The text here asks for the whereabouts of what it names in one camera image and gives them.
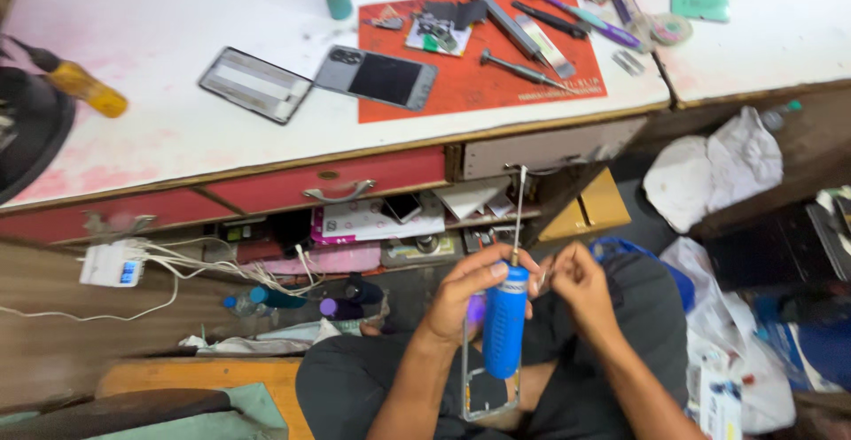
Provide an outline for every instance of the drawer handle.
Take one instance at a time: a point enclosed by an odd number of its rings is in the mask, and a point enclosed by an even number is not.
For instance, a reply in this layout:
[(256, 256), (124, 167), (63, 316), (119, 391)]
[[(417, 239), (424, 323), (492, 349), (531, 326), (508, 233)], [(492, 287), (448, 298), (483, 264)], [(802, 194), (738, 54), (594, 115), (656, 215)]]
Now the drawer handle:
[(145, 227), (148, 227), (153, 221), (156, 220), (156, 216), (152, 214), (144, 214), (140, 216), (136, 216), (133, 218), (133, 225), (126, 228), (125, 230), (113, 230), (110, 226), (109, 222), (105, 220), (104, 216), (97, 211), (82, 211), (82, 214), (86, 216), (86, 223), (82, 226), (86, 228), (89, 232), (89, 235), (93, 238), (103, 238), (103, 239), (119, 239), (125, 238), (128, 236), (133, 236), (138, 233), (140, 230), (143, 230)]
[[(556, 174), (557, 172), (566, 168), (570, 163), (584, 163), (584, 161), (582, 161), (580, 159), (580, 155), (578, 155), (578, 154), (574, 154), (572, 156), (565, 156), (562, 159), (560, 159), (559, 161), (562, 163), (560, 166), (551, 167), (549, 169), (538, 169), (538, 170), (529, 169), (527, 171), (527, 174), (530, 175), (530, 176), (549, 176), (550, 174)], [(506, 171), (506, 172), (507, 171), (512, 171), (512, 172), (520, 171), (520, 165), (519, 164), (505, 163), (505, 166), (503, 166), (502, 170)]]
[(375, 185), (374, 179), (367, 179), (365, 181), (359, 181), (355, 183), (355, 192), (350, 195), (346, 195), (344, 197), (325, 197), (322, 193), (321, 189), (308, 189), (306, 191), (302, 191), (301, 194), (304, 194), (308, 197), (315, 197), (318, 201), (322, 201), (325, 204), (339, 204), (341, 202), (349, 202), (352, 199), (356, 198), (358, 195), (364, 194), (367, 189)]

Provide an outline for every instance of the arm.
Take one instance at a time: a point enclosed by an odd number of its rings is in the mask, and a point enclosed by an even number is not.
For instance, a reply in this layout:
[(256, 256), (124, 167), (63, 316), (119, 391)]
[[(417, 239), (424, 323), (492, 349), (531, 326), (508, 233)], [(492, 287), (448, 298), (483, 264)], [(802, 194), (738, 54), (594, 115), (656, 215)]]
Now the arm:
[[(505, 264), (511, 246), (497, 244), (460, 261), (441, 282), (434, 302), (414, 331), (399, 363), (393, 386), (369, 427), (367, 440), (431, 439), (449, 367), (463, 340), (463, 322), (470, 297), (493, 287), (508, 274)], [(538, 273), (535, 261), (525, 251), (520, 263)], [(527, 304), (527, 316), (531, 305)]]
[(570, 305), (580, 333), (599, 357), (638, 440), (706, 440), (624, 338), (614, 316), (606, 275), (588, 249), (574, 242), (555, 260), (552, 288)]
[(393, 387), (369, 428), (367, 440), (434, 437), (443, 388), (456, 348), (422, 326), (417, 327), (399, 363)]

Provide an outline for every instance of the man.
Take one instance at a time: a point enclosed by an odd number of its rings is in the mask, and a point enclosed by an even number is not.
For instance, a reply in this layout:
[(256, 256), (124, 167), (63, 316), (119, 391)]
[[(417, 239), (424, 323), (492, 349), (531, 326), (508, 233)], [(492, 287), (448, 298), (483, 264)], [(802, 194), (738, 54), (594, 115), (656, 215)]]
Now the man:
[[(673, 278), (640, 253), (601, 266), (578, 242), (541, 266), (521, 252), (533, 302), (518, 408), (513, 418), (464, 422), (462, 322), (470, 297), (505, 279), (497, 262), (510, 255), (500, 244), (460, 261), (412, 335), (339, 336), (307, 351), (296, 393), (315, 438), (705, 440), (683, 415), (686, 323)], [(471, 354), (470, 369), (481, 367)], [(505, 403), (510, 383), (474, 377), (472, 409)]]

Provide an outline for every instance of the blue torch handle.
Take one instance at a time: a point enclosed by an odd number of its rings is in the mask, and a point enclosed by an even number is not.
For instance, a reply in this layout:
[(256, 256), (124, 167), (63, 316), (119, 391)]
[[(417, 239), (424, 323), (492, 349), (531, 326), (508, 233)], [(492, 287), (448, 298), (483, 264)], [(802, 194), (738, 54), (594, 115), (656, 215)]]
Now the blue torch handle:
[(520, 363), (528, 280), (526, 269), (509, 265), (505, 281), (486, 291), (482, 353), (484, 369), (497, 379), (514, 375)]

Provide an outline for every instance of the drawer keyhole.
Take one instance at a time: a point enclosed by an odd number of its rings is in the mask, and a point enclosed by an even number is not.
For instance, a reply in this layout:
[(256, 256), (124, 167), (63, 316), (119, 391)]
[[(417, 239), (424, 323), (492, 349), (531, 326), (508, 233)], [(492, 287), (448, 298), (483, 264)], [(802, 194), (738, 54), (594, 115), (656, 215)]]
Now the drawer keyhole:
[(336, 171), (320, 171), (319, 174), (317, 174), (316, 176), (322, 180), (330, 181), (332, 179), (338, 178), (340, 176), (340, 173)]

